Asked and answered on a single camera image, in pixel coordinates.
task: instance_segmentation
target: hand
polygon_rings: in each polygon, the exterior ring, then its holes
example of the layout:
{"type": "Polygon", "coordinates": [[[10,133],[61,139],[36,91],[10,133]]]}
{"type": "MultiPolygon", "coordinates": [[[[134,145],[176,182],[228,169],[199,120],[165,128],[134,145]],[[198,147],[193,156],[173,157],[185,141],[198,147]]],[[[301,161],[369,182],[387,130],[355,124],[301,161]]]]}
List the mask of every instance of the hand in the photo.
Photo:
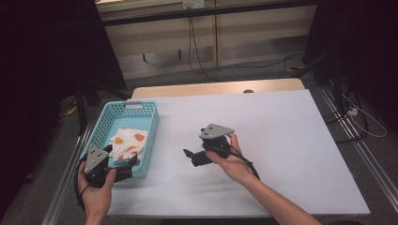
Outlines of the hand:
{"type": "MultiPolygon", "coordinates": [[[[79,193],[89,186],[84,177],[85,161],[79,167],[79,193]]],[[[116,178],[116,170],[111,169],[102,188],[88,187],[82,194],[86,213],[86,224],[101,224],[105,219],[112,201],[112,186],[116,178]]]]}
{"type": "MultiPolygon", "coordinates": [[[[235,133],[230,133],[227,136],[231,139],[231,152],[242,155],[239,143],[237,142],[237,135],[235,133]]],[[[214,163],[219,164],[231,179],[235,180],[241,185],[246,178],[253,176],[246,163],[238,157],[229,155],[228,158],[222,158],[212,151],[206,151],[206,156],[214,163]]]]}

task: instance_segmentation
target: gray floor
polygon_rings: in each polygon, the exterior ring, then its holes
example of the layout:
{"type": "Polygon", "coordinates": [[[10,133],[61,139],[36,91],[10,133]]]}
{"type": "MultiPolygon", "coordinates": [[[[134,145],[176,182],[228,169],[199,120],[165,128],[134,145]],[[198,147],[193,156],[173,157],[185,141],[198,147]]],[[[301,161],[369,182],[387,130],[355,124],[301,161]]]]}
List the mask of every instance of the gray floor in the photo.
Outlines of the gray floor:
{"type": "MultiPolygon", "coordinates": [[[[288,77],[291,74],[283,71],[283,64],[275,67],[258,67],[278,60],[260,61],[244,64],[245,68],[229,67],[225,69],[209,72],[208,76],[219,81],[245,81],[260,79],[275,79],[277,77],[288,77]]],[[[300,66],[299,57],[287,61],[288,67],[300,66]]],[[[194,73],[190,70],[174,72],[172,74],[162,74],[160,76],[150,76],[127,80],[129,90],[132,91],[139,86],[166,85],[180,83],[211,83],[215,82],[203,73],[194,73]]],[[[303,82],[313,97],[322,115],[331,113],[323,94],[314,85],[311,76],[303,78],[303,82]]],[[[106,93],[99,93],[104,101],[113,100],[112,96],[106,93]]],[[[65,99],[61,105],[68,104],[70,99],[65,99]]],[[[362,100],[363,108],[366,112],[373,115],[377,120],[377,112],[362,100]]],[[[86,106],[88,118],[93,121],[100,111],[98,106],[86,106]]],[[[370,130],[373,133],[381,133],[378,124],[369,119],[370,130]]],[[[370,135],[364,139],[366,144],[375,155],[377,161],[389,175],[394,184],[398,183],[398,134],[386,126],[388,135],[384,138],[375,138],[370,135]]],[[[329,125],[331,135],[335,140],[347,138],[339,123],[329,125]]],[[[1,224],[41,224],[48,210],[55,190],[60,182],[61,176],[69,163],[70,155],[78,141],[79,120],[77,113],[59,120],[54,137],[42,157],[40,163],[33,172],[34,181],[31,184],[23,185],[18,196],[9,207],[1,224]]],[[[361,222],[362,224],[398,224],[398,214],[391,206],[388,198],[374,179],[367,165],[360,158],[355,144],[338,144],[339,150],[344,157],[348,168],[355,175],[355,181],[367,202],[371,215],[366,216],[318,216],[324,224],[330,224],[336,220],[350,219],[361,222]]],[[[69,187],[67,198],[63,202],[57,224],[83,224],[84,212],[77,206],[72,187],[69,187]]],[[[272,219],[144,219],[144,218],[107,218],[105,224],[274,224],[272,219]]]]}

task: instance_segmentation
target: white table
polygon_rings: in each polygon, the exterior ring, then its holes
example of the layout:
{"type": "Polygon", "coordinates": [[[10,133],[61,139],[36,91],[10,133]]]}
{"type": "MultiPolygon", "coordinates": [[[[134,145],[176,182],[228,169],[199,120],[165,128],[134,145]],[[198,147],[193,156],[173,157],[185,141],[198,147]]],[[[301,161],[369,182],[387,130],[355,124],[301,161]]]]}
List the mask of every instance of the white table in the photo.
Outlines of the white table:
{"type": "Polygon", "coordinates": [[[200,128],[233,128],[262,181],[313,215],[369,214],[308,90],[154,97],[160,123],[146,179],[116,183],[109,216],[270,217],[218,165],[193,167],[200,128]]]}

